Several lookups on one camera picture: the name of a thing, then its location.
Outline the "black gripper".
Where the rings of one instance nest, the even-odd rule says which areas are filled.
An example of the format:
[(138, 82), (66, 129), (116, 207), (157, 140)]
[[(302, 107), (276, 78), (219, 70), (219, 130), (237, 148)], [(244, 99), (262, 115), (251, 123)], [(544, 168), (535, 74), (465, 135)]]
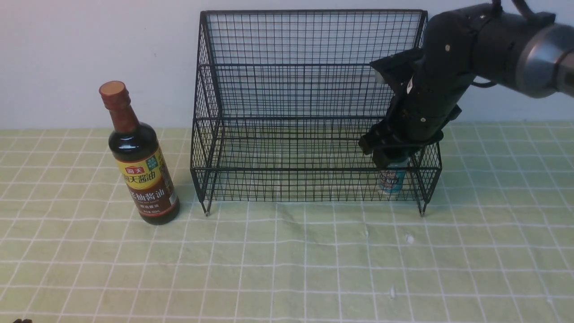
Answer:
[(404, 163), (460, 114), (457, 103), (475, 74), (449, 59), (415, 48), (371, 61), (394, 92), (386, 115), (357, 142), (377, 168)]

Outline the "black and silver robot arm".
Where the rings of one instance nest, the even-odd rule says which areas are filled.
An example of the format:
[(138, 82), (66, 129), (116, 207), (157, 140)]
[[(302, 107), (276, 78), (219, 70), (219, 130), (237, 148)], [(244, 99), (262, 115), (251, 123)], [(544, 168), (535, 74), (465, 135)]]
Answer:
[(421, 47), (371, 62), (394, 92), (385, 117), (358, 141), (378, 168), (441, 141), (471, 86), (501, 85), (531, 98), (573, 96), (573, 27), (558, 24), (553, 13), (533, 12), (524, 0), (514, 6), (518, 14), (505, 12), (499, 0), (437, 14)]

